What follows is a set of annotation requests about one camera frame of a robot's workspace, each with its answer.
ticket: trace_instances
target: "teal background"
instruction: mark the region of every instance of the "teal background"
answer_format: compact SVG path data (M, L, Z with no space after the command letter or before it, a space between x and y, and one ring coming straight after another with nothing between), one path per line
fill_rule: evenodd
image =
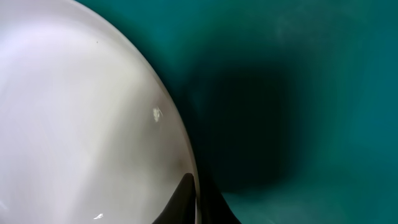
M398 223L398 2L80 0L162 79L242 223Z

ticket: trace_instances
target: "teal surface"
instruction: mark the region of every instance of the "teal surface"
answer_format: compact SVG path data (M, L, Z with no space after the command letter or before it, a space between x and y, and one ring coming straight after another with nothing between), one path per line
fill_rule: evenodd
M80 0L158 73L242 223L398 223L398 2Z

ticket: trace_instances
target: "white curved surface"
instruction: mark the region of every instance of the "white curved surface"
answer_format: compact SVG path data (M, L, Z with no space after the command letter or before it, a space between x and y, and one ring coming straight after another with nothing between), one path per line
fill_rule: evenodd
M0 3L0 223L151 223L194 173L126 38L77 2Z

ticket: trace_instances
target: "green tabletop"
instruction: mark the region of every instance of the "green tabletop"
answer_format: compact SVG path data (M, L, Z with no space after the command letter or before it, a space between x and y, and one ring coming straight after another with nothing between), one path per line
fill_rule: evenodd
M398 1L80 2L153 66L242 223L398 223Z

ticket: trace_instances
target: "white ceramic dish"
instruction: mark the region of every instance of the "white ceramic dish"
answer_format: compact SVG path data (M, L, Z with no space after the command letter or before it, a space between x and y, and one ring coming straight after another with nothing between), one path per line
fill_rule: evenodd
M73 1L0 3L0 223L152 223L196 174L165 88Z

